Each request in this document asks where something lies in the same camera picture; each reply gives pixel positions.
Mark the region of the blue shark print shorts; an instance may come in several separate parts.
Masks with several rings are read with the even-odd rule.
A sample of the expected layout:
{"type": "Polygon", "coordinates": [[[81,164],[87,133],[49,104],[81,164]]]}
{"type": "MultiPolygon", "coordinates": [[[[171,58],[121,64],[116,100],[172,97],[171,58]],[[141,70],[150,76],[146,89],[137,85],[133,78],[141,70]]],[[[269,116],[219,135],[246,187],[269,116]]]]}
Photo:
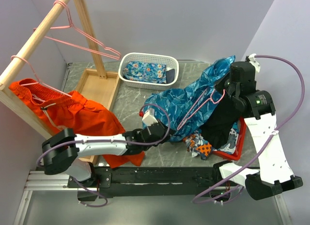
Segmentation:
{"type": "MultiPolygon", "coordinates": [[[[160,107],[151,106],[155,110],[155,117],[164,125],[170,126],[170,128],[176,131],[169,139],[170,142],[181,141],[184,137],[191,135],[207,122],[217,104],[214,105],[211,102],[207,102],[177,131],[177,126],[203,91],[207,90],[193,110],[196,110],[201,103],[210,97],[211,92],[215,90],[215,82],[228,72],[229,66],[234,61],[235,55],[218,59],[207,67],[196,81],[185,88],[168,89],[160,93],[153,93],[146,99],[145,104],[155,104],[160,107]]],[[[221,96],[221,93],[215,91],[213,99],[217,101],[221,96]]]]}

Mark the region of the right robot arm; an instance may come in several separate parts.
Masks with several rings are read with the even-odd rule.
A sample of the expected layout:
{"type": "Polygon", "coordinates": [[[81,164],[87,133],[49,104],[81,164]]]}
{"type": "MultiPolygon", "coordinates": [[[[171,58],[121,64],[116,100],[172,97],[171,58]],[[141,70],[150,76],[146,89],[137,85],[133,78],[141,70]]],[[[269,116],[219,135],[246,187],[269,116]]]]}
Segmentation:
{"type": "Polygon", "coordinates": [[[272,96],[256,88],[255,74],[260,65],[256,61],[238,61],[230,65],[229,77],[221,80],[234,106],[241,111],[250,131],[259,161],[258,169],[233,162],[217,164],[212,173],[215,186],[231,180],[246,188],[254,200],[272,197],[303,186],[301,177],[295,175],[285,157],[277,127],[276,109],[272,96]]]}

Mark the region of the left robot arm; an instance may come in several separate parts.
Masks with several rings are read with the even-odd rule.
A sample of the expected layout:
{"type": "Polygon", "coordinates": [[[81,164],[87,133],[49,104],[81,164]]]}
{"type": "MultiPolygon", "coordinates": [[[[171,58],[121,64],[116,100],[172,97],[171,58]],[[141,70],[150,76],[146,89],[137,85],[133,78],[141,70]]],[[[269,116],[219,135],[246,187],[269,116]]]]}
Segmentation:
{"type": "Polygon", "coordinates": [[[112,136],[80,135],[67,128],[42,144],[43,154],[37,163],[46,175],[65,173],[85,187],[91,187],[96,183],[94,167],[90,162],[81,161],[82,157],[133,157],[169,141],[174,133],[160,121],[143,129],[112,136]]]}

